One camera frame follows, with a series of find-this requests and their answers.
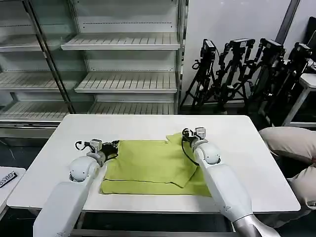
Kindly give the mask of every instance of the green cloth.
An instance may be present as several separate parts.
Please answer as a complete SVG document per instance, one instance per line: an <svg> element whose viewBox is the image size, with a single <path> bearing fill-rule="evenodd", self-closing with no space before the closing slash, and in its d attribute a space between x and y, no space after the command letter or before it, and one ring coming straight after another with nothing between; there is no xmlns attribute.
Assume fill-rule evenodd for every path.
<svg viewBox="0 0 316 237"><path fill-rule="evenodd" d="M201 169L182 151L182 134L167 139L120 141L118 157L108 163L101 193L210 196ZM185 150L193 157L188 143Z"/></svg>

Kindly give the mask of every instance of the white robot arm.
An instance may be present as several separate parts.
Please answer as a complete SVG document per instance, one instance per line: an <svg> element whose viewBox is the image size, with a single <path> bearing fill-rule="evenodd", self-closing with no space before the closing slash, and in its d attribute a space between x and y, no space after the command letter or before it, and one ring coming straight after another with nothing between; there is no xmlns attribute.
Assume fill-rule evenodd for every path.
<svg viewBox="0 0 316 237"><path fill-rule="evenodd" d="M205 128L184 130L183 141L189 141L200 165L207 187L216 206L234 225L241 237L280 237L271 227L260 222L252 212L251 198L234 171L224 163L219 149L205 140Z"/></svg>
<svg viewBox="0 0 316 237"><path fill-rule="evenodd" d="M104 143L93 139L77 142L76 148L90 147L85 156L70 164L70 181L56 185L33 225L33 237L69 236L88 198L89 189L100 167L117 153L116 141Z"/></svg>

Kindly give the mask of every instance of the metal shelf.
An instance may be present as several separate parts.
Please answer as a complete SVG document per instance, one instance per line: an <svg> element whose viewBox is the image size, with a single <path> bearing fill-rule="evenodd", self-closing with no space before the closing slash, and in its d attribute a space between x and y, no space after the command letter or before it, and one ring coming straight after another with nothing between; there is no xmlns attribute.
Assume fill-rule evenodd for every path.
<svg viewBox="0 0 316 237"><path fill-rule="evenodd" d="M69 78L63 83L66 89L72 89L77 81ZM59 92L51 72L0 73L0 90L11 92Z"/></svg>
<svg viewBox="0 0 316 237"><path fill-rule="evenodd" d="M59 39L47 42L50 50L60 47ZM35 35L12 35L0 38L0 52L41 51Z"/></svg>
<svg viewBox="0 0 316 237"><path fill-rule="evenodd" d="M174 72L90 72L78 93L176 93Z"/></svg>
<svg viewBox="0 0 316 237"><path fill-rule="evenodd" d="M177 50L176 33L79 34L62 44L63 50Z"/></svg>
<svg viewBox="0 0 316 237"><path fill-rule="evenodd" d="M173 103L96 102L88 114L97 115L173 115Z"/></svg>
<svg viewBox="0 0 316 237"><path fill-rule="evenodd" d="M13 102L0 111L0 121L60 122L68 113L64 102Z"/></svg>

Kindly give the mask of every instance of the tripod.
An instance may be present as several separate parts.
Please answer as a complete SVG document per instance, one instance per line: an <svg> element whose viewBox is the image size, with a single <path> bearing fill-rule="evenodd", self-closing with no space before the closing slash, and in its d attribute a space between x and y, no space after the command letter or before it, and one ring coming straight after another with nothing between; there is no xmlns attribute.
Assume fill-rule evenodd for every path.
<svg viewBox="0 0 316 237"><path fill-rule="evenodd" d="M255 63L260 58L262 52L262 59L256 65ZM263 101L269 100L274 96L274 84L276 83L278 73L284 65L284 55L285 49L283 45L270 39L262 38L260 40L254 63L251 66L247 78L251 79L259 68L261 68L261 70L254 86L250 87L251 94L248 98L248 103L245 103L243 108L246 114L248 113L250 104L257 99L259 99L259 104L261 104Z"/></svg>
<svg viewBox="0 0 316 237"><path fill-rule="evenodd" d="M213 72L213 65L215 60L215 51L216 47L212 42L204 39L203 47L200 52L201 60L200 62L196 60L196 63L193 64L192 68L197 70L197 73L190 84L189 89L186 91L186 95L181 102L180 107L183 106L187 97L190 95L193 98L191 105L191 110L194 110L196 106L200 107L208 99L208 90L210 85L210 77L212 77L213 83L215 82L215 76ZM195 83L197 82L197 88L195 94L191 93L191 90Z"/></svg>
<svg viewBox="0 0 316 237"><path fill-rule="evenodd" d="M295 43L295 46L289 56L290 61L284 66L286 78L282 85L277 88L276 96L269 102L266 113L268 113L273 108L277 101L282 100L281 97L283 97L287 103L291 100L295 88L299 83L299 79L308 66L311 55L312 50L309 47L299 42Z"/></svg>
<svg viewBox="0 0 316 237"><path fill-rule="evenodd" d="M225 45L224 52L221 54L219 64L221 65L221 69L216 72L216 75L218 75L218 84L221 85L224 75L229 71L227 80L223 83L220 89L220 95L218 97L218 112L225 112L224 105L229 101L232 100L236 93L240 94L244 102L247 103L247 95L246 95L246 88L245 83L248 81L248 79L245 79L245 72L247 67L253 63L252 60L249 60L251 50L253 48L253 45L255 43L254 39L237 39L230 41L229 44ZM231 61L229 61L227 67L225 67L225 57L228 54L230 48L232 48L233 52L233 58ZM244 64L242 64L242 56L246 53ZM239 69L239 77L238 77L238 83L235 83L232 85L234 75Z"/></svg>

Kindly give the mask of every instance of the pillow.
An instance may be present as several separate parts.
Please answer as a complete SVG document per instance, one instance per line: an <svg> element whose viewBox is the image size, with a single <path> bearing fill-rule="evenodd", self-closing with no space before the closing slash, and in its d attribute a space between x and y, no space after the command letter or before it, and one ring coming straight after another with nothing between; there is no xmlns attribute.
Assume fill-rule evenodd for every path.
<svg viewBox="0 0 316 237"><path fill-rule="evenodd" d="M309 209L316 210L316 164L304 169L287 181L298 201Z"/></svg>
<svg viewBox="0 0 316 237"><path fill-rule="evenodd" d="M316 158L316 132L300 127L267 127L259 131L270 151L311 164Z"/></svg>

